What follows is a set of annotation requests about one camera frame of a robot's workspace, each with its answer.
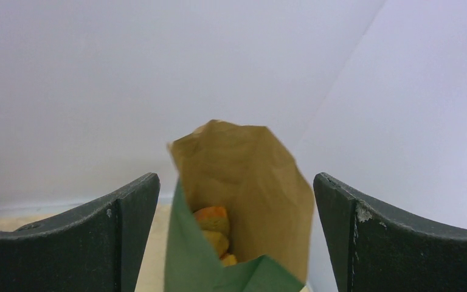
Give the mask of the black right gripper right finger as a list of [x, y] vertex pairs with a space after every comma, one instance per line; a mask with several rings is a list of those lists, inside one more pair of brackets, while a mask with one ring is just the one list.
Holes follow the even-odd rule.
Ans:
[[467, 291], [467, 229], [412, 214], [327, 173], [313, 181], [339, 291]]

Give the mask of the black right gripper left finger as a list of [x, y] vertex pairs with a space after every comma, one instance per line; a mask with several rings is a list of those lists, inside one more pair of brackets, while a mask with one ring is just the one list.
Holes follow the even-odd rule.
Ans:
[[134, 291], [160, 191], [147, 173], [52, 217], [0, 231], [0, 291]]

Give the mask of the green brown paper bag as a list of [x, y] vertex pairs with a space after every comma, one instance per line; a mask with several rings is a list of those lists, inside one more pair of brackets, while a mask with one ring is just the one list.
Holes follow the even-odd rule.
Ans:
[[[315, 201], [287, 148], [267, 127], [211, 120], [170, 143], [178, 170], [165, 291], [301, 291]], [[230, 221], [224, 266], [194, 213], [221, 206]]]

